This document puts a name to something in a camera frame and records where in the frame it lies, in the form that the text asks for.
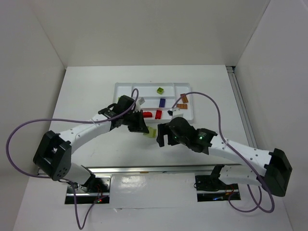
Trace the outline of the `pale and lime green lego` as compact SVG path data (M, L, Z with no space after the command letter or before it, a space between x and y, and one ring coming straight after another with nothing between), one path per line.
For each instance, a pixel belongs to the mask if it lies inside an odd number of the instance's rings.
M149 137L149 138L155 138L156 137L156 132L157 132L157 129L156 128L153 128L151 126L148 126L148 133L144 133L144 136L146 137Z

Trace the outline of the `red curved lego piece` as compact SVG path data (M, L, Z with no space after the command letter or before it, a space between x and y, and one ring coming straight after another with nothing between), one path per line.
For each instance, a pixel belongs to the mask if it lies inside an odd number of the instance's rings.
M143 112L142 115L143 115L144 118L152 118L153 117L152 112Z

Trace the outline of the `red lego brick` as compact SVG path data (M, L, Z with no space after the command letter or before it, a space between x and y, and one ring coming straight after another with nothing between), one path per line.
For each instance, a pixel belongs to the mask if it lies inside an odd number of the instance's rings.
M161 119L162 117L162 110L156 110L155 119Z

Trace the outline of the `purple lego plate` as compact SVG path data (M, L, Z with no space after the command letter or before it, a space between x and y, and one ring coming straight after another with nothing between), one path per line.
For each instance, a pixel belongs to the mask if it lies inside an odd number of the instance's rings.
M164 108L166 105L166 100L164 98L161 98L159 101L159 107Z

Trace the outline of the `orange lego brick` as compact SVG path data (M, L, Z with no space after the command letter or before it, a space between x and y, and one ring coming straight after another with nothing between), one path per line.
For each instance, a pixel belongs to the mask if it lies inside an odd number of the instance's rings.
M189 102L187 95L185 93L181 94L180 97L181 97L182 103L186 104Z

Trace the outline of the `dark green square lego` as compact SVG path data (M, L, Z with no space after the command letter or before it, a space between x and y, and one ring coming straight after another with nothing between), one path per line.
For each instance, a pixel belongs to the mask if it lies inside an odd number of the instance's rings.
M158 94L160 94L160 95L163 95L164 92L165 92L165 90L164 90L163 88L159 87L159 88L156 90L156 92L157 92Z

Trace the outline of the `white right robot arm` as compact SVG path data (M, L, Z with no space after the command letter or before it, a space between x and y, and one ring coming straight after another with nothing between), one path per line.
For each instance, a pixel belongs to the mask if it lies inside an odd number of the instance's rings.
M238 167L221 166L214 177L224 184L251 184L269 189L270 193L284 197L292 173L291 164L284 151L255 149L227 140L216 132L206 128L194 128L182 117L176 117L168 123L159 124L156 138L160 147L182 144L188 149L211 156L231 160Z

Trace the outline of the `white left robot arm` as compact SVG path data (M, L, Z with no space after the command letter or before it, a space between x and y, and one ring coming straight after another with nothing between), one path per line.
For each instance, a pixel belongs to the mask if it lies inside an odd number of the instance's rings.
M91 120L70 130L46 132L33 162L53 181L68 180L93 190L101 181L86 167L72 163L72 154L82 145L125 125L130 132L149 133L141 105L144 98L123 95L117 103L100 110Z

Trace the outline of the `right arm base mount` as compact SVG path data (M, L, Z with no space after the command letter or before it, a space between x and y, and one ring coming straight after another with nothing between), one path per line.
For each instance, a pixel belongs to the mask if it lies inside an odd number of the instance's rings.
M225 165L216 165L210 175L196 175L193 187L197 191L197 202L215 202L240 200L239 186L227 185L219 180L220 172Z

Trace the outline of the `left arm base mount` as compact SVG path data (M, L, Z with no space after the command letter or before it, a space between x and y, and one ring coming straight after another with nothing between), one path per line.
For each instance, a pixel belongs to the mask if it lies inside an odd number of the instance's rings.
M96 176L94 184L89 187L77 183L74 183L72 187L68 184L64 203L66 205L74 204L73 190L75 190L77 204L90 205L95 200L98 204L108 204L110 203L110 186L111 176Z

